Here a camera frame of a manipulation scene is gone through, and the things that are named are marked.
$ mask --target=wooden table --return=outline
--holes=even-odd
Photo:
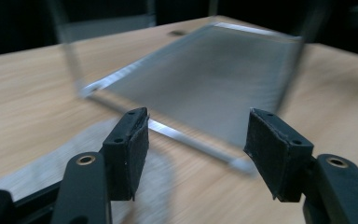
[[[77,52],[88,78],[95,79],[179,38],[169,32],[190,32],[205,22],[82,41]],[[280,115],[314,143],[314,155],[337,154],[358,165],[358,55],[308,45]],[[76,98],[61,46],[0,56],[0,177],[112,117],[119,114]],[[156,133],[151,133],[151,147],[172,160],[172,223],[304,223],[302,203],[272,201],[261,177],[232,172]]]

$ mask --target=dark background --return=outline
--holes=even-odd
[[[70,21],[140,15],[147,9],[144,0],[62,3]],[[0,0],[0,54],[58,43],[47,5],[40,0]],[[358,12],[354,12],[358,0],[220,0],[218,14],[298,35],[309,26],[304,24],[315,6],[325,20],[311,42],[358,53]],[[161,25],[206,17],[208,7],[208,0],[156,0],[156,22]]]

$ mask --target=wooden surface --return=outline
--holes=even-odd
[[[88,79],[94,80],[179,38],[169,32],[190,32],[205,22],[91,39],[79,42],[77,52]],[[58,148],[91,124],[118,116],[76,98],[60,46],[0,56],[0,177]],[[307,46],[280,116],[314,143],[314,155],[333,153],[358,165],[358,55]],[[172,223],[304,223],[302,204],[272,201],[261,177],[232,172],[155,133],[151,147],[172,160]]]

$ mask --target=wood grain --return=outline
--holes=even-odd
[[[190,32],[206,21],[81,41],[76,51],[88,80],[95,80],[179,38],[169,32]],[[315,144],[314,155],[334,153],[358,165],[358,55],[307,46],[280,115]],[[118,116],[76,98],[61,46],[0,56],[0,176],[58,148],[91,124]],[[188,131],[241,155],[210,136]],[[175,171],[172,223],[304,223],[302,204],[272,201],[260,177],[232,172],[156,133],[151,133],[151,145],[171,158]]]

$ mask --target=screw hole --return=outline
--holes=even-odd
[[[77,159],[76,163],[78,165],[89,165],[95,161],[94,156],[84,156]]]
[[[175,31],[169,32],[168,34],[169,34],[169,35],[177,35],[177,36],[179,36],[179,35],[186,35],[187,32],[186,32],[186,31],[182,31],[182,30],[175,30]]]
[[[69,224],[87,224],[89,223],[89,219],[87,217],[81,216],[81,217],[75,217],[71,220]]]
[[[330,157],[330,158],[327,159],[327,162],[330,165],[336,166],[338,168],[348,168],[348,164],[345,161],[342,161],[342,160],[340,160],[338,158]]]
[[[116,143],[121,143],[121,142],[123,142],[123,139],[122,139],[122,138],[117,138],[117,139],[115,139],[114,142],[116,142]]]
[[[299,140],[293,140],[292,143],[296,145],[302,145],[302,142]]]

